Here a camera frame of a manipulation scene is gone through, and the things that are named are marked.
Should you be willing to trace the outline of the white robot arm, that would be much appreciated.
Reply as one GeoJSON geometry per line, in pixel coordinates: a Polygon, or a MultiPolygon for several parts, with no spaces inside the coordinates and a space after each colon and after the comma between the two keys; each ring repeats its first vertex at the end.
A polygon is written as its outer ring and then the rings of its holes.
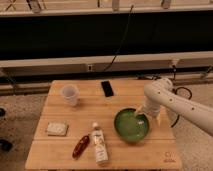
{"type": "Polygon", "coordinates": [[[146,84],[143,88],[145,100],[136,113],[157,117],[160,107],[165,106],[213,136],[213,108],[173,94],[172,89],[173,83],[168,78],[146,84]]]}

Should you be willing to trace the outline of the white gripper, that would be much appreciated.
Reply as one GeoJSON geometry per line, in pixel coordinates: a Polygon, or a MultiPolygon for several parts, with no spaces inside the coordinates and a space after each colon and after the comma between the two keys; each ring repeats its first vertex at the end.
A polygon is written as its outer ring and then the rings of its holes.
{"type": "Polygon", "coordinates": [[[160,108],[161,105],[149,98],[146,98],[143,107],[139,106],[135,111],[134,111],[134,116],[136,117],[137,115],[146,113],[147,115],[150,115],[152,117],[155,117],[155,123],[160,126],[161,125],[161,116],[159,115],[160,113],[160,108]]]}

